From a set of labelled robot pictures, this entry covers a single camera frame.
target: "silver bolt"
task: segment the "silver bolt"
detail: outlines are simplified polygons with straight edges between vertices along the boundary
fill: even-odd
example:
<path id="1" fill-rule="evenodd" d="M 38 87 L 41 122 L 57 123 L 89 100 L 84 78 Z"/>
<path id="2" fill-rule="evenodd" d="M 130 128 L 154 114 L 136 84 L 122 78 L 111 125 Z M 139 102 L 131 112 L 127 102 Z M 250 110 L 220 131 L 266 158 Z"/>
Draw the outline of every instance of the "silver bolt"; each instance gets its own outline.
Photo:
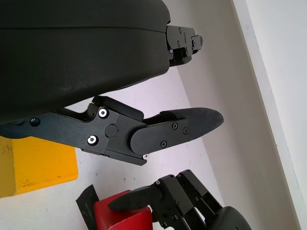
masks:
<path id="1" fill-rule="evenodd" d="M 87 139 L 87 143 L 91 146 L 96 145 L 98 143 L 98 137 L 91 135 L 88 139 Z"/>
<path id="2" fill-rule="evenodd" d="M 107 116 L 107 110 L 106 109 L 100 109 L 98 112 L 99 117 L 105 118 Z"/>
<path id="3" fill-rule="evenodd" d="M 147 160 L 148 158 L 149 158 L 149 154 L 143 155 L 143 159 L 144 159 L 144 160 Z"/>

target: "gray wall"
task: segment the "gray wall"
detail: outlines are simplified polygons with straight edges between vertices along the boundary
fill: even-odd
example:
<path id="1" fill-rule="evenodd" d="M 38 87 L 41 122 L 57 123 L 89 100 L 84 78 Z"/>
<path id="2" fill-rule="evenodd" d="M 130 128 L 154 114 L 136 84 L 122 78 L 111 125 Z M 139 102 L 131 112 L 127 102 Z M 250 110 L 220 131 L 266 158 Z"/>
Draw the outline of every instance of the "gray wall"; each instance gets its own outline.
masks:
<path id="1" fill-rule="evenodd" d="M 172 24 L 194 27 L 203 50 L 178 67 L 192 107 L 225 123 L 203 138 L 223 201 L 253 230 L 295 230 L 297 218 L 254 71 L 229 0 L 164 0 Z"/>

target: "red block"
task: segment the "red block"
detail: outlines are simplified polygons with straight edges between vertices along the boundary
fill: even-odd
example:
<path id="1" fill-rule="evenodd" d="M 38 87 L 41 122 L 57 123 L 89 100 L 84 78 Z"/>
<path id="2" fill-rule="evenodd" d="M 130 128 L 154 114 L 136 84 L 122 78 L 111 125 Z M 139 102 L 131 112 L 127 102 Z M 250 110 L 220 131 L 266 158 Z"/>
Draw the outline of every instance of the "red block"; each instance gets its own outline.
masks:
<path id="1" fill-rule="evenodd" d="M 108 208 L 111 201 L 128 192 L 130 190 L 94 204 L 98 230 L 153 230 L 152 215 L 148 207 L 127 212 L 113 212 Z"/>

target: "white wall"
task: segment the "white wall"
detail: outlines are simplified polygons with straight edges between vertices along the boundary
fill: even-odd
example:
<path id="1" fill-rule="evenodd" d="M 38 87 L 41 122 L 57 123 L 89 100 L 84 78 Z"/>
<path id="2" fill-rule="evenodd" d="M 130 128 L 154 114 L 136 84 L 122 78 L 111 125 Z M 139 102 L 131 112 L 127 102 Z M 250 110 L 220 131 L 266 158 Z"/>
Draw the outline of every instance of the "white wall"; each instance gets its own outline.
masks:
<path id="1" fill-rule="evenodd" d="M 307 229 L 307 2 L 234 0 L 302 229 Z"/>
<path id="2" fill-rule="evenodd" d="M 250 57 L 228 0 L 165 0 L 172 24 L 193 27 L 203 50 L 178 67 L 192 107 L 220 111 L 225 123 L 203 138 L 226 205 L 253 230 L 295 230 L 297 218 Z"/>

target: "yellow block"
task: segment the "yellow block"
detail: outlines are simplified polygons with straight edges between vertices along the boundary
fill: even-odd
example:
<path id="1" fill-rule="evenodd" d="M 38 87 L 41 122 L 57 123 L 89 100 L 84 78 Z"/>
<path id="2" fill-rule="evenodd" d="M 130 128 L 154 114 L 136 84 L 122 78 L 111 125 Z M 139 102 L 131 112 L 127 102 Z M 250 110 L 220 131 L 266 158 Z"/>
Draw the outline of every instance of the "yellow block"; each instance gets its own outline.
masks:
<path id="1" fill-rule="evenodd" d="M 0 137 L 0 197 L 75 180 L 75 149 L 38 138 Z"/>

